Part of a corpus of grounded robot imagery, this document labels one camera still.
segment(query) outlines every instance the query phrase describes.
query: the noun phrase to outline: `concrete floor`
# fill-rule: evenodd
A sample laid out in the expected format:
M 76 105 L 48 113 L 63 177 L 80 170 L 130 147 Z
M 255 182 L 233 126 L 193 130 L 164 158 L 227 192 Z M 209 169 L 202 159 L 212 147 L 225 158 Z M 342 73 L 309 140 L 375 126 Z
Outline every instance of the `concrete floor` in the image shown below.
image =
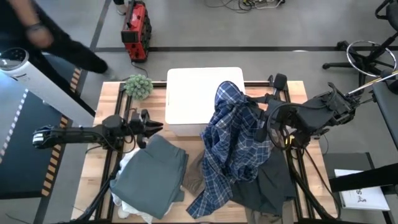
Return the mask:
M 91 45 L 106 0 L 37 0 L 50 16 L 75 40 Z M 375 0 L 295 0 L 278 9 L 237 14 L 225 8 L 207 8 L 202 0 L 146 0 L 153 26 L 153 47 L 196 46 L 334 46 L 339 40 L 359 39 L 382 42 L 394 33 L 387 21 L 377 20 Z M 218 1 L 208 0 L 209 4 Z M 104 26 L 94 47 L 122 47 L 119 32 L 123 17 L 112 3 Z M 142 73 L 130 65 L 126 53 L 98 53 L 119 78 Z M 303 80 L 308 97 L 327 89 L 333 82 L 341 91 L 356 88 L 357 73 L 352 69 L 322 70 L 325 62 L 345 62 L 344 52 L 152 52 L 146 63 L 153 80 L 165 80 L 167 71 L 182 67 L 241 67 L 245 80 L 265 80 L 269 75 L 283 73 L 289 80 Z M 88 73 L 81 97 L 96 108 L 102 83 L 101 75 Z M 15 83 L 0 76 L 2 88 L 15 89 Z M 0 94 L 5 111 L 15 113 L 17 102 Z M 0 137 L 8 130 L 7 114 L 0 117 Z M 376 167 L 398 162 L 398 151 L 376 104 L 363 105 L 355 120 L 333 128 L 327 134 L 328 153 L 370 152 Z M 322 149 L 326 142 L 322 139 Z M 72 213 L 84 160 L 82 145 L 68 145 L 49 210 L 44 223 L 67 221 Z M 388 197 L 393 213 L 398 213 L 397 196 Z M 13 217 L 33 222 L 37 199 L 0 201 L 0 223 L 18 223 Z M 384 223 L 381 212 L 344 211 L 345 220 L 363 223 Z

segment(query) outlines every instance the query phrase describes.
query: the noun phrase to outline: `blue plaid shirt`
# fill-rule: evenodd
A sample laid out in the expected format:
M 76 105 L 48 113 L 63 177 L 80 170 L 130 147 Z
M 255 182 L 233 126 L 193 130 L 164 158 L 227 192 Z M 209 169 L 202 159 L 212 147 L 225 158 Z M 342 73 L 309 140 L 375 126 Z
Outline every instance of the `blue plaid shirt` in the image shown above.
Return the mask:
M 217 89 L 215 113 L 201 137 L 205 143 L 205 190 L 187 208 L 193 218 L 212 214 L 232 198 L 231 184 L 252 181 L 270 155 L 271 142 L 256 142 L 264 122 L 250 110 L 246 96 L 231 82 Z

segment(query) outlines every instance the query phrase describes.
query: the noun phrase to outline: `white cloth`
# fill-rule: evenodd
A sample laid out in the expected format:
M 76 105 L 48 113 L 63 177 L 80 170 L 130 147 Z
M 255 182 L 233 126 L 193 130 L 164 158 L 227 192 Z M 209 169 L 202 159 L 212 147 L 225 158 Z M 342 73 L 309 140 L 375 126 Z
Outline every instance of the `white cloth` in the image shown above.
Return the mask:
M 137 148 L 129 153 L 126 153 L 123 157 L 123 159 L 120 161 L 120 170 L 117 173 L 117 178 L 120 176 L 120 174 L 123 172 L 125 166 L 127 163 L 130 161 L 130 159 L 138 152 L 140 151 L 140 148 Z M 142 219 L 147 222 L 148 224 L 152 224 L 152 220 L 154 217 L 152 215 L 149 215 L 148 213 L 145 212 L 140 212 L 134 207 L 130 206 L 126 202 L 123 202 L 118 196 L 116 196 L 114 193 L 112 193 L 112 198 L 113 198 L 113 203 L 116 206 L 119 206 L 118 210 L 118 216 L 119 218 L 127 218 L 129 214 L 134 214 L 134 215 L 139 215 L 142 217 Z M 170 205 L 169 210 L 166 212 L 166 214 L 170 211 L 172 208 L 173 203 Z

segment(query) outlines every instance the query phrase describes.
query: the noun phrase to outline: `clothing pile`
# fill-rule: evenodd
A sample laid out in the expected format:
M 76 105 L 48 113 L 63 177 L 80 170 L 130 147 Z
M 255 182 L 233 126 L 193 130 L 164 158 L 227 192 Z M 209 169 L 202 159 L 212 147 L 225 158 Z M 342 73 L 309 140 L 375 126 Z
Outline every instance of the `clothing pile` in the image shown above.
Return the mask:
M 162 219 L 172 202 L 184 199 L 180 186 L 187 161 L 183 149 L 153 135 L 145 149 L 135 149 L 121 161 L 122 169 L 110 183 L 115 204 L 147 223 L 153 217 Z
M 254 140 L 264 122 L 251 106 L 235 84 L 223 82 L 218 87 L 215 113 L 201 135 L 205 151 L 183 181 L 197 196 L 187 209 L 193 218 L 210 215 L 232 200 L 246 207 L 250 223 L 274 223 L 282 216 L 284 202 L 295 197 L 283 153 L 271 150 L 269 138 Z

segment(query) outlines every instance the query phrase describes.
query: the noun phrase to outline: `wooden tabletop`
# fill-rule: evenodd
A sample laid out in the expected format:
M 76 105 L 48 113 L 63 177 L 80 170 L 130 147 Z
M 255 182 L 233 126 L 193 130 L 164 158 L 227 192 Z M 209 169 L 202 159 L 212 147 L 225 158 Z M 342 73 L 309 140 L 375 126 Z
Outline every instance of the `wooden tabletop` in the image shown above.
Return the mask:
M 289 81 L 290 100 L 294 103 L 304 103 L 307 100 L 304 84 L 301 81 Z M 99 97 L 98 108 L 94 120 L 94 125 L 101 124 L 102 120 L 114 114 L 116 99 L 118 97 L 119 83 L 106 82 L 103 84 L 101 95 Z M 154 121 L 164 123 L 164 129 L 159 132 L 160 135 L 165 137 L 168 141 L 177 147 L 180 147 L 190 155 L 188 166 L 196 158 L 196 156 L 204 150 L 204 145 L 200 137 L 178 137 L 170 131 L 167 123 L 165 122 L 165 88 L 155 88 L 153 93 L 144 101 L 133 101 L 131 108 L 148 109 L 150 118 Z M 266 93 L 272 93 L 271 87 L 247 87 L 246 94 L 249 96 L 263 96 Z M 126 96 L 122 102 L 121 116 L 123 116 Z M 130 150 L 131 144 L 125 144 L 124 150 Z M 310 155 L 314 159 L 317 167 L 319 168 L 323 178 L 328 184 L 328 177 L 323 162 L 322 153 L 318 141 L 312 140 L 307 147 Z M 75 200 L 75 205 L 72 213 L 72 219 L 77 218 L 82 214 L 87 206 L 91 203 L 92 199 L 100 189 L 101 177 L 103 173 L 104 161 L 106 151 L 102 149 L 94 149 L 90 151 L 85 158 L 83 171 L 81 173 L 80 184 Z M 326 188 L 323 186 L 314 166 L 310 162 L 308 156 L 304 158 L 305 169 L 307 171 L 308 184 L 310 190 L 324 206 L 324 208 L 333 216 L 336 216 L 336 208 L 333 198 L 329 195 Z M 303 216 L 308 217 L 307 208 L 305 205 L 305 197 L 299 189 L 300 202 L 302 204 Z M 108 209 L 109 193 L 105 198 L 103 208 L 103 218 L 105 218 Z M 154 220 L 154 222 L 164 223 L 177 223 L 177 222 L 229 222 L 229 223 L 242 223 L 247 222 L 244 207 L 234 202 L 228 202 L 225 206 L 213 212 L 211 215 L 201 217 L 194 220 L 185 210 L 193 202 L 195 198 L 185 191 L 185 199 L 183 202 L 174 203 L 171 211 L 161 220 Z M 118 208 L 114 209 L 113 222 L 115 223 L 142 223 L 144 220 L 136 215 L 130 215 L 127 219 L 120 219 L 117 215 Z

